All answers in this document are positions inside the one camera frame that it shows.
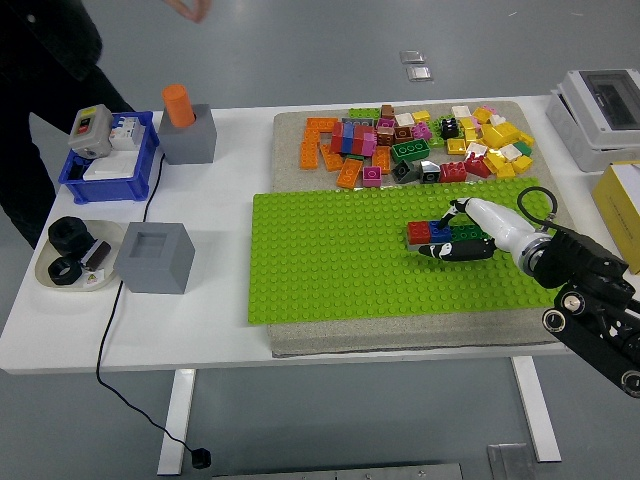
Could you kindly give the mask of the person's hand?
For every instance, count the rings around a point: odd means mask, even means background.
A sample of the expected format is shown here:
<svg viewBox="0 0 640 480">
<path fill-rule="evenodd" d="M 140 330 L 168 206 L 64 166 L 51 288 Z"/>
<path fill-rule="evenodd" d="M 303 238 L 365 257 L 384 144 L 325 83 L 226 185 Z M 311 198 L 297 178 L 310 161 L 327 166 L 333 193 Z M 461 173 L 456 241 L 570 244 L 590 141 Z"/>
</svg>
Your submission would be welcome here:
<svg viewBox="0 0 640 480">
<path fill-rule="evenodd" d="M 207 17 L 213 6 L 212 0 L 165 0 L 164 3 L 183 18 L 196 24 L 201 23 Z"/>
</svg>

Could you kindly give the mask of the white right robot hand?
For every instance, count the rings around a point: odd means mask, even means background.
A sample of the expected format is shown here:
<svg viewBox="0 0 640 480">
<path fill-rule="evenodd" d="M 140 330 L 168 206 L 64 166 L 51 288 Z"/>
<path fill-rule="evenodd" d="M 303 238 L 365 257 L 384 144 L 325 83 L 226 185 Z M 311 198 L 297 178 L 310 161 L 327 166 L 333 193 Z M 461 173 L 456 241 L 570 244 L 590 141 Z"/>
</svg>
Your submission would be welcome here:
<svg viewBox="0 0 640 480">
<path fill-rule="evenodd" d="M 445 227 L 459 213 L 465 213 L 489 239 L 472 239 L 421 246 L 418 252 L 444 261 L 488 259 L 496 249 L 509 252 L 518 264 L 538 244 L 548 240 L 514 210 L 479 198 L 452 200 L 438 227 Z"/>
</svg>

